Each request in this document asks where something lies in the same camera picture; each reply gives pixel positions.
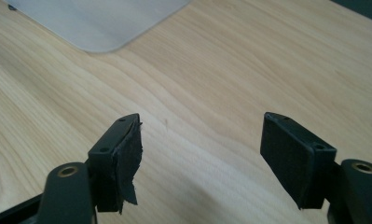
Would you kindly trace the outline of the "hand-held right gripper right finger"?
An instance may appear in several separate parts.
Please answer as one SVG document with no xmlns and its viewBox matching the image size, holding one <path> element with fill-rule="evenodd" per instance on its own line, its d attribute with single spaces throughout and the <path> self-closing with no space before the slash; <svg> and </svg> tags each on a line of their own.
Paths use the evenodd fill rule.
<svg viewBox="0 0 372 224">
<path fill-rule="evenodd" d="M 334 147 L 293 119 L 266 112 L 260 154 L 299 209 L 323 206 Z"/>
</svg>

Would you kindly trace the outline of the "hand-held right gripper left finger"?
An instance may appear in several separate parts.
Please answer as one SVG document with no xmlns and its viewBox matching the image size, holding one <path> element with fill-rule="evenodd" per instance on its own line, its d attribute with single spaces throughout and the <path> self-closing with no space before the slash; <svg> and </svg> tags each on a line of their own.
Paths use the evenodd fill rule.
<svg viewBox="0 0 372 224">
<path fill-rule="evenodd" d="M 136 205 L 133 179 L 143 155 L 140 115 L 117 119 L 88 153 L 93 199 L 99 212 L 122 213 L 124 202 Z"/>
</svg>

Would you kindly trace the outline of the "grey flat mat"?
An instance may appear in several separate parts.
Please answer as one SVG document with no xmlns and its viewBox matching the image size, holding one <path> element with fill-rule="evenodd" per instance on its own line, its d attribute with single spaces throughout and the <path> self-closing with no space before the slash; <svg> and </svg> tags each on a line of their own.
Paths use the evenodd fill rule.
<svg viewBox="0 0 372 224">
<path fill-rule="evenodd" d="M 120 49 L 191 0 L 4 0 L 78 49 Z"/>
</svg>

